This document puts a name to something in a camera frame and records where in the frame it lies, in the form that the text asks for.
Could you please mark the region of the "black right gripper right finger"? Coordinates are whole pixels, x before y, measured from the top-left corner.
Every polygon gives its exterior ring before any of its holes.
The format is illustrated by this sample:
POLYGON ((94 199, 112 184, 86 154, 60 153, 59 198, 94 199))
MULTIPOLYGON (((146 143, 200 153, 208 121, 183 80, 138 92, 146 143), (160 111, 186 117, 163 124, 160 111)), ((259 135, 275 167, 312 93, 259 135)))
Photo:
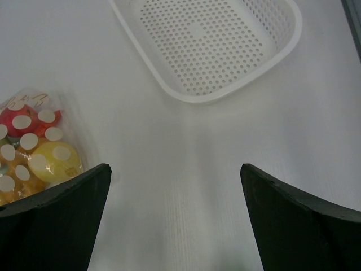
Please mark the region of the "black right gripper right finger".
POLYGON ((251 164, 240 178, 264 270, 360 270, 360 212, 251 164))

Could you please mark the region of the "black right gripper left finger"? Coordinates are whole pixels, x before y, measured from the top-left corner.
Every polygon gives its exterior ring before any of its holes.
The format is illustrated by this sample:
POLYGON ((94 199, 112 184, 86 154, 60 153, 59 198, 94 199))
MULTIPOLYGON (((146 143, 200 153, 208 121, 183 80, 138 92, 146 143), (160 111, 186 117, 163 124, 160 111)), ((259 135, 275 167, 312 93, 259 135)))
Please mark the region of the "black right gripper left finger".
POLYGON ((1 207, 1 270, 87 270, 112 170, 79 176, 1 207))

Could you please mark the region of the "yellow fake pear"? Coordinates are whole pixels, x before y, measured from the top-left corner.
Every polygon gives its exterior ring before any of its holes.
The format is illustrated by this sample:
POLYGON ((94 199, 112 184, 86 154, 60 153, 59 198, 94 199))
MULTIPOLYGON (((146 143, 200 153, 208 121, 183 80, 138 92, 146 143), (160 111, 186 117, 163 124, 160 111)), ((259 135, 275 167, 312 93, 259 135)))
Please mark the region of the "yellow fake pear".
POLYGON ((64 142, 45 142, 30 155, 28 167, 34 175, 47 183, 62 183, 83 172, 77 150, 64 142))

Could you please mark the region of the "clear zip top bag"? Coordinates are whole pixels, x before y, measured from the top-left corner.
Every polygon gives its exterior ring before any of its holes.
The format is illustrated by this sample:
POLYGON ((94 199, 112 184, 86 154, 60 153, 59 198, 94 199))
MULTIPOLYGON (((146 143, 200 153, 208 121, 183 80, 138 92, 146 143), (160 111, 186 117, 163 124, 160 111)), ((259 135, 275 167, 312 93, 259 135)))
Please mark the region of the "clear zip top bag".
MULTIPOLYGON (((37 111, 39 126, 33 133, 15 138, 9 137, 7 127, 1 124, 1 155, 6 160, 14 160, 16 151, 26 155, 29 160, 31 153, 39 145, 48 141, 60 141, 70 144, 77 150, 83 172, 93 167, 94 147, 90 145, 90 139, 86 136, 76 102, 72 102, 70 97, 60 90, 25 87, 8 99, 1 99, 1 113, 6 108, 17 111, 24 105, 31 106, 37 111)), ((44 183, 46 184, 44 190, 61 184, 44 183)), ((1 184, 4 191, 11 191, 14 188, 14 181, 9 176, 2 177, 1 184)))

